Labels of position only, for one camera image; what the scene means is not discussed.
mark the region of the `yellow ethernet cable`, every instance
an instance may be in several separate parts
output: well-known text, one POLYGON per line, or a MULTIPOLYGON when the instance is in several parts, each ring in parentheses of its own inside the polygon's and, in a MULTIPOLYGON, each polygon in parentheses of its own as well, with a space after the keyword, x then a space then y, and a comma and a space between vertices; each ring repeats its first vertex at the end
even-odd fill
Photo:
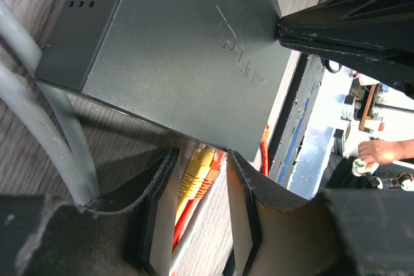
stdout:
POLYGON ((205 147, 203 150, 195 153, 191 161, 188 163, 180 185, 179 203, 177 214, 175 215, 175 224, 177 224, 177 221, 181 217, 187 202, 196 198, 204 179, 210 172, 210 164, 213 161, 214 154, 214 148, 205 147))

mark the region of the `white object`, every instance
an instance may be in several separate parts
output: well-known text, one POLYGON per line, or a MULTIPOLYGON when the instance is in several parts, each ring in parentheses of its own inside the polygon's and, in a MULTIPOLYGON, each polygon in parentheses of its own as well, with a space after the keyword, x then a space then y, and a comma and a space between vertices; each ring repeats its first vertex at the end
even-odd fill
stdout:
POLYGON ((360 158, 357 158, 352 163, 352 174, 356 177, 361 177, 364 174, 370 174, 372 175, 380 166, 378 163, 373 163, 371 167, 367 167, 368 163, 365 163, 365 161, 361 160, 360 158))
POLYGON ((384 188, 384 184, 382 183, 382 180, 381 180, 381 178, 376 178, 377 180, 378 180, 378 185, 377 185, 377 188, 379 188, 379 190, 382 190, 383 188, 384 188))
POLYGON ((378 131, 379 132, 382 132, 383 131, 383 128, 384 128, 384 126, 382 124, 383 124, 382 121, 376 121, 376 120, 368 120, 368 119, 366 119, 365 120, 364 127, 366 129, 372 129, 373 131, 376 131, 376 132, 378 132, 378 131))
POLYGON ((414 191, 414 181, 407 179, 401 182, 401 189, 404 191, 412 192, 414 191))

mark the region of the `ethernet cable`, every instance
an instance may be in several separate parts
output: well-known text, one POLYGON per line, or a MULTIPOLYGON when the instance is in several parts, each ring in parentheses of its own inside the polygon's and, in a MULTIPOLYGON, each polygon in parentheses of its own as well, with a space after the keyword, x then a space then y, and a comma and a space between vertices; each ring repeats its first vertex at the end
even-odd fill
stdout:
MULTIPOLYGON (((223 173, 219 173, 218 178, 220 177, 220 175, 222 175, 222 178, 224 178, 223 173)), ((198 225, 200 224, 205 212, 208 209, 208 204, 210 203, 213 197, 212 193, 215 193, 215 189, 218 186, 219 186, 219 182, 213 182, 211 188, 208 190, 204 198, 200 200, 197 207, 195 208, 195 211, 192 217, 190 218, 190 221, 188 222, 187 228, 182 234, 180 242, 177 244, 177 247, 174 249, 174 252, 171 256, 171 263, 169 266, 169 276, 173 275, 182 257, 184 256, 185 251, 190 246, 190 242, 193 236, 195 235, 195 228, 197 228, 198 225)))
POLYGON ((210 171, 210 164, 213 161, 215 149, 205 147, 196 153, 193 159, 188 163, 179 189, 179 201, 177 214, 175 215, 175 225, 179 221, 184 208, 189 200, 193 200, 199 189, 203 185, 204 179, 210 171))
MULTIPOLYGON (((208 192, 208 190, 211 188, 212 184, 214 183, 214 180, 217 178, 223 159, 224 159, 224 151, 216 150, 213 161, 210 164, 209 172, 207 176, 204 178, 204 181, 202 181, 201 186, 197 186, 195 184, 191 185, 191 187, 194 190, 198 189, 197 194, 195 196, 192 196, 193 198, 188 200, 188 203, 186 204, 184 211, 181 213, 177 223, 175 224, 174 237, 173 237, 173 252, 180 241, 180 238, 181 238, 182 232, 184 231, 184 227, 187 223, 187 220, 190 218, 191 214, 193 213, 193 210, 197 207, 197 204, 199 203, 199 201, 204 198, 204 196, 206 195, 206 193, 208 192)), ((202 162, 198 161, 198 156, 194 156, 190 163, 202 165, 202 162)), ((195 171, 194 169, 192 170, 188 169, 191 166, 193 166, 194 168, 194 165, 190 165, 190 163, 188 164, 187 169, 184 172, 184 174, 190 174, 191 172, 195 171)), ((182 192, 181 187, 188 188, 188 186, 185 186, 185 184, 187 183, 186 180, 188 180, 188 178, 182 179, 182 182, 180 185, 180 192, 182 192)))
MULTIPOLYGON (((0 36, 16 53, 28 73, 34 77, 41 57, 41 50, 3 0, 0 0, 0 36)), ((94 162, 71 101, 63 90, 42 83, 38 83, 38 87, 45 95, 59 121, 73 153, 74 161, 78 170, 83 173, 93 198, 98 197, 99 187, 94 162)))
POLYGON ((75 204, 84 205, 92 194, 75 164, 65 140, 34 95, 0 62, 0 98, 26 125, 59 171, 75 204))

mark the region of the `tp-link logo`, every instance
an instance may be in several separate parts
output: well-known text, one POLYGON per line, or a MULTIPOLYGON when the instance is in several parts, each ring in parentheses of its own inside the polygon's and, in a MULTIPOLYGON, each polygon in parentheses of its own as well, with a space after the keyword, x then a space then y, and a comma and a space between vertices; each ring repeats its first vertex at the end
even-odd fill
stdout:
POLYGON ((220 39, 220 46, 222 48, 228 48, 237 55, 237 68, 243 76, 249 80, 253 89, 259 92, 259 87, 265 86, 266 79, 263 79, 257 69, 253 67, 253 62, 248 55, 246 55, 245 48, 241 44, 237 44, 237 36, 227 22, 227 19, 221 12, 219 6, 216 5, 216 8, 220 14, 221 20, 214 37, 220 39))

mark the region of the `blue stripe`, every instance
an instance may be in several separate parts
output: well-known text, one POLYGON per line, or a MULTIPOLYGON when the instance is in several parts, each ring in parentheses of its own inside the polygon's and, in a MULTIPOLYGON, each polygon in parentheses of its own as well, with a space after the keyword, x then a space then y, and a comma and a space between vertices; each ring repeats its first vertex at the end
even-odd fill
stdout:
POLYGON ((308 106, 309 106, 309 99, 306 100, 305 109, 303 110, 302 117, 299 120, 298 126, 296 127, 296 130, 295 130, 295 134, 293 136, 292 143, 290 144, 290 147, 289 147, 289 152, 287 154, 285 163, 283 164, 283 169, 282 169, 282 172, 281 172, 281 174, 279 176, 279 179, 278 179, 278 184, 280 184, 280 185, 282 184, 283 179, 284 179, 284 177, 286 175, 286 170, 287 170, 287 167, 289 166, 290 158, 292 157, 292 153, 293 153, 293 149, 295 148, 296 141, 298 140, 299 132, 300 132, 300 129, 301 129, 301 126, 302 126, 302 123, 303 123, 303 119, 304 119, 305 114, 306 114, 306 110, 308 109, 308 106))

